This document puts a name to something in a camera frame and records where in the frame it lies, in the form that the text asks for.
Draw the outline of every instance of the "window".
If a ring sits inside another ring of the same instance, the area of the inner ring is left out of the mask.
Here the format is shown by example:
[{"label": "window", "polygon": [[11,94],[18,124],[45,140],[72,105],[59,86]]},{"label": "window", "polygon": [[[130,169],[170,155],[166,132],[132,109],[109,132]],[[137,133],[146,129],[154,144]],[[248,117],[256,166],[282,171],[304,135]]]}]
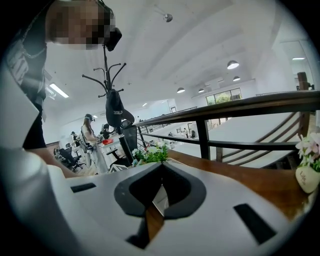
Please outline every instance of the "window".
[{"label": "window", "polygon": [[240,88],[226,90],[206,97],[208,106],[242,99]]},{"label": "window", "polygon": [[215,103],[232,101],[231,92],[229,90],[214,95]]},{"label": "window", "polygon": [[[206,103],[208,106],[223,103],[223,102],[229,102],[234,100],[242,99],[240,88],[232,89],[232,90],[226,90],[223,92],[219,92],[210,96],[206,97]],[[211,119],[210,120],[210,126],[211,129],[218,127],[225,121],[228,121],[228,118],[219,118],[219,119]]]},{"label": "window", "polygon": [[240,88],[233,89],[230,92],[231,92],[232,100],[240,100],[240,99],[242,99]]}]

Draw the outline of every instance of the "long hair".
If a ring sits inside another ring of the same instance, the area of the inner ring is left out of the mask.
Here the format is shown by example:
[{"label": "long hair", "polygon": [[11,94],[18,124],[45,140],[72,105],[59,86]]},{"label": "long hair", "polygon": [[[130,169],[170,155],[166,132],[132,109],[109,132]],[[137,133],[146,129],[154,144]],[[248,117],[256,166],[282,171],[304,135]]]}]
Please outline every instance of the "long hair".
[{"label": "long hair", "polygon": [[88,129],[90,134],[94,134],[95,133],[94,130],[92,130],[92,128],[91,128],[91,124],[89,123],[89,119],[88,118],[84,118],[83,125]]}]

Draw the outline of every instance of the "potted plant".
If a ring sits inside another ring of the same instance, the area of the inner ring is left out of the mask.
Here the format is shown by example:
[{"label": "potted plant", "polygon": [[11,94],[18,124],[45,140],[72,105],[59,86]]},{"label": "potted plant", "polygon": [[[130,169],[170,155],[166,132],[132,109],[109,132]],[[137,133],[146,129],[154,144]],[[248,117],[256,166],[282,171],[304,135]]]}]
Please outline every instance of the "potted plant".
[{"label": "potted plant", "polygon": [[302,161],[295,171],[295,177],[306,193],[313,192],[320,182],[320,133],[301,136],[295,146]]},{"label": "potted plant", "polygon": [[150,146],[147,151],[136,148],[132,151],[132,155],[135,158],[132,167],[153,162],[164,162],[168,159],[168,147],[166,145],[163,145],[162,148]]}]

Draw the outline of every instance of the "person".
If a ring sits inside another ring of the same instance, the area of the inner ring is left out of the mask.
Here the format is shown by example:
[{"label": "person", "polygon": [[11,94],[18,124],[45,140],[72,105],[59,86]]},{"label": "person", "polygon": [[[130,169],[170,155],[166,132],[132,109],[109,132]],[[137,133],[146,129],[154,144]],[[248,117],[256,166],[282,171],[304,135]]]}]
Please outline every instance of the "person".
[{"label": "person", "polygon": [[74,143],[74,147],[75,148],[79,147],[80,146],[80,142],[77,140],[78,136],[76,135],[76,133],[74,131],[71,132],[71,136],[72,136],[72,141]]},{"label": "person", "polygon": [[20,17],[26,24],[13,38],[2,63],[39,111],[23,148],[40,156],[48,165],[61,168],[66,178],[77,177],[50,154],[43,136],[47,43],[92,49],[108,42],[114,30],[114,14],[101,0],[43,0],[40,5],[29,6],[29,9],[36,16],[30,20]]},{"label": "person", "polygon": [[91,127],[91,122],[94,118],[91,114],[86,114],[84,116],[83,126],[81,127],[81,134],[84,143],[87,145],[87,152],[90,152],[90,157],[94,161],[96,170],[98,174],[104,174],[108,172],[108,166],[104,155],[102,154],[94,130]]},{"label": "person", "polygon": [[103,124],[103,125],[101,126],[101,132],[100,132],[100,134],[103,136],[103,138],[104,138],[105,140],[109,139],[109,137],[110,137],[109,127],[110,127],[110,125],[107,124],[107,123],[105,123],[105,124]]}]

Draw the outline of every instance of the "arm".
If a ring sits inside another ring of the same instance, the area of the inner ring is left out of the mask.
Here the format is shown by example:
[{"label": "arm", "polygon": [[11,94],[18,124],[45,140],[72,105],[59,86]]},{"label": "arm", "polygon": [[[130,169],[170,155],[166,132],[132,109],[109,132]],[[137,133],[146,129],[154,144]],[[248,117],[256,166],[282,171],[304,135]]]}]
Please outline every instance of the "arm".
[{"label": "arm", "polygon": [[37,149],[28,149],[27,151],[34,153],[41,157],[47,165],[57,166],[59,167],[65,178],[74,178],[74,177],[80,177],[79,175],[75,174],[71,170],[69,170],[67,167],[65,167],[62,163],[57,161],[53,155],[50,154],[47,148],[37,148]]},{"label": "arm", "polygon": [[84,136],[87,141],[96,141],[97,140],[97,137],[93,133],[90,134],[90,132],[84,133]]}]

